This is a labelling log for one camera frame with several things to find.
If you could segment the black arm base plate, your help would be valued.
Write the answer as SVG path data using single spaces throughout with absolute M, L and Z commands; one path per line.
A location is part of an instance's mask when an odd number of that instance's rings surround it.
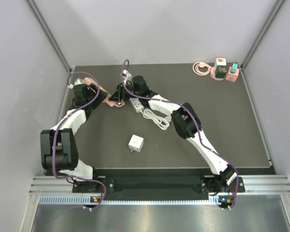
M 213 177 L 204 176 L 130 176 L 130 177 L 100 177 L 106 186 L 107 193 L 117 193 L 123 190 L 137 189 L 189 189 L 196 193 L 238 193 L 245 192 L 243 179 L 235 180 L 228 187 L 221 187 Z

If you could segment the pink cube socket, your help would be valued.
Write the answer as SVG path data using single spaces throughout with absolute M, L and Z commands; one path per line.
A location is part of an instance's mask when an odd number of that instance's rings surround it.
M 225 80 L 230 81 L 230 82 L 235 82 L 239 76 L 239 72 L 240 70 L 238 68 L 235 70 L 232 67 L 229 67 Z

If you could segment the white power strip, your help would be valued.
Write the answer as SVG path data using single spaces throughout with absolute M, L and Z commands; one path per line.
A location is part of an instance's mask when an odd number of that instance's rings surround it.
M 144 106 L 141 104 L 138 98 L 130 98 L 129 101 L 137 113 L 144 110 Z

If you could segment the white cube adapter with picture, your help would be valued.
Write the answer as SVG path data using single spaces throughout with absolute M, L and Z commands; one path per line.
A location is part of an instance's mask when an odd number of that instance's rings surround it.
M 227 65 L 226 59 L 225 58 L 216 58 L 215 63 L 214 63 L 214 68 L 217 70 L 219 67 L 225 68 Z

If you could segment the pink power strip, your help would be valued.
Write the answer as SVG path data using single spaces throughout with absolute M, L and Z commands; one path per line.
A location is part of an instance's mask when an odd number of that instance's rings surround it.
M 90 85 L 94 85 L 95 87 L 98 87 L 98 84 L 96 81 L 94 81 L 92 78 L 86 77 L 84 78 L 84 83 L 88 86 Z M 107 92 L 103 87 L 100 87 L 100 91 L 104 92 L 107 94 L 106 98 L 103 100 L 104 103 L 108 104 L 111 107 L 123 107 L 125 105 L 125 103 L 123 101 L 117 102 L 117 101 L 113 101 L 111 100 L 111 95 L 109 94 L 109 92 Z

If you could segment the aluminium frame rail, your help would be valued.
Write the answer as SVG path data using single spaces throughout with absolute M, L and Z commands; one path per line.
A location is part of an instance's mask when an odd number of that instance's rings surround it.
M 243 195 L 290 195 L 290 183 L 286 175 L 242 175 Z M 29 188 L 30 194 L 71 194 L 74 185 L 53 176 L 36 176 Z

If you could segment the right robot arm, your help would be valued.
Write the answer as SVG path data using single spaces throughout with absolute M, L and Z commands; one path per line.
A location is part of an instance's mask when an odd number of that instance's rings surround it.
M 209 165 L 216 185 L 214 191 L 238 190 L 237 170 L 211 145 L 189 103 L 180 104 L 163 98 L 149 89 L 141 75 L 133 77 L 127 70 L 123 71 L 122 83 L 117 85 L 110 99 L 120 103 L 130 101 L 135 110 L 142 113 L 156 111 L 166 115 L 173 122 L 176 133 L 190 142 Z

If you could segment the green cube adapter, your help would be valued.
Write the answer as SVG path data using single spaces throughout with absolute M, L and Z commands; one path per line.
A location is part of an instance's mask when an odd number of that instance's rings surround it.
M 219 67 L 216 71 L 215 71 L 216 77 L 217 78 L 224 78 L 227 74 L 227 66 L 225 68 L 223 67 Z

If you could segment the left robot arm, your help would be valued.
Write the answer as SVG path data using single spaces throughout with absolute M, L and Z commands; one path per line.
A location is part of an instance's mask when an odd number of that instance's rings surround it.
M 79 159 L 74 136 L 108 93 L 94 84 L 77 84 L 73 91 L 72 105 L 63 119 L 40 134 L 41 163 L 46 171 L 83 181 L 83 186 L 93 192 L 99 188 L 100 180 L 94 176 L 94 168 Z

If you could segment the teal charger plug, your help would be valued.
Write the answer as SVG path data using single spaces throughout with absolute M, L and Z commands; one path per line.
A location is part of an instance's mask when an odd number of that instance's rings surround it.
M 232 66 L 231 66 L 230 72 L 231 73 L 236 73 L 237 69 L 238 69 L 238 64 L 237 63 L 233 63 Z

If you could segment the pink round socket base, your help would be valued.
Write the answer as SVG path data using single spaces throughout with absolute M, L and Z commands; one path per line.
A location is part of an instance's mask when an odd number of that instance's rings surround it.
M 211 76 L 212 79 L 214 79 L 214 80 L 216 80 L 216 81 L 222 81 L 222 80 L 225 80 L 225 77 L 224 77 L 224 78 L 217 78 L 217 77 L 216 77 L 216 74 L 215 74 L 215 71 L 216 71 L 215 67 L 212 67 L 212 68 L 211 68 L 211 71 L 210 71 L 210 76 Z

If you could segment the white cube adapter plug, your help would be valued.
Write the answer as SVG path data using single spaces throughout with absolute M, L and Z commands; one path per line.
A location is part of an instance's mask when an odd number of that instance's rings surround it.
M 142 150 L 143 145 L 144 145 L 144 138 L 137 135 L 132 135 L 128 143 L 128 147 L 131 152 L 133 151 L 140 152 Z

